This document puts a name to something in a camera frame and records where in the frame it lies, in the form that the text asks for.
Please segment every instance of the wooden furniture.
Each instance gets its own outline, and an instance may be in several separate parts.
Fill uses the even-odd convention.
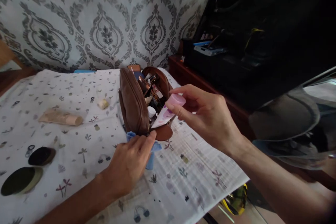
[[[21,70],[0,72],[0,96],[19,80],[37,73],[33,68],[23,65],[13,51],[0,40],[0,67],[6,65],[9,61],[14,61]]]
[[[235,102],[227,98],[224,93],[218,92],[209,82],[204,80],[195,71],[188,68],[183,62],[181,62],[181,55],[175,54],[170,56],[168,58],[168,63],[169,63],[169,73],[180,85],[192,84],[196,87],[199,87],[200,89],[203,89],[204,91],[223,95],[225,97],[227,106],[231,112],[231,116],[236,125],[238,126],[240,132],[251,141],[256,138],[253,130],[249,125],[248,122],[249,113],[246,110],[239,107],[239,105],[237,105]],[[299,175],[307,182],[312,183],[318,181],[322,185],[327,187],[329,190],[336,191],[336,179],[330,176],[329,173],[326,173],[325,169],[305,170],[290,166],[286,163],[281,162],[277,158],[272,159],[290,173],[295,173]]]

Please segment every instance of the white bedsheet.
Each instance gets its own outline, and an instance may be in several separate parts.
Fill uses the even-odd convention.
[[[161,70],[172,87],[179,86]],[[16,169],[29,166],[29,145],[35,145],[34,150],[41,146],[56,149],[54,160],[43,167],[43,177],[31,192],[0,195],[1,223],[33,223],[108,166],[106,158],[113,156],[116,144],[126,142],[118,118],[118,90],[119,70],[95,74],[44,70],[21,80],[0,98],[1,186]],[[110,103],[105,110],[97,106],[103,98]],[[37,119],[52,107],[81,115],[84,124],[39,123]],[[232,159],[213,149],[185,122],[176,119],[172,129],[173,136],[160,142],[162,150],[155,152],[154,169],[145,170],[131,194],[89,223],[194,224],[248,180]]]

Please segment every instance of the gray patterned wallpaper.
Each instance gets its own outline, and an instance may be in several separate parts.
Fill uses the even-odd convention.
[[[207,1],[0,0],[0,39],[38,69],[165,68]]]

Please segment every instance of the pink tube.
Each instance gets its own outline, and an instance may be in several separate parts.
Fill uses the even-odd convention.
[[[183,106],[186,103],[186,100],[181,96],[177,94],[171,94],[169,99],[167,100],[168,103],[172,105],[180,105]],[[170,119],[174,117],[174,113],[170,111],[166,105],[163,106],[162,110],[160,111],[157,119],[152,125],[152,128],[157,128],[162,125],[165,125],[169,122]]]

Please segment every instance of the leather pouch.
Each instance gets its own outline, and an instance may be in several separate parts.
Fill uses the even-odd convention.
[[[159,79],[155,84],[168,100],[169,91],[172,87],[165,74],[152,66],[143,69],[142,73],[144,76],[148,73],[159,76]],[[150,128],[146,101],[138,81],[135,79],[133,72],[128,68],[120,69],[119,100],[126,131],[133,131],[137,135],[148,134]],[[170,129],[170,123],[155,128],[155,130],[157,132],[156,139],[159,141],[168,140],[173,134]]]

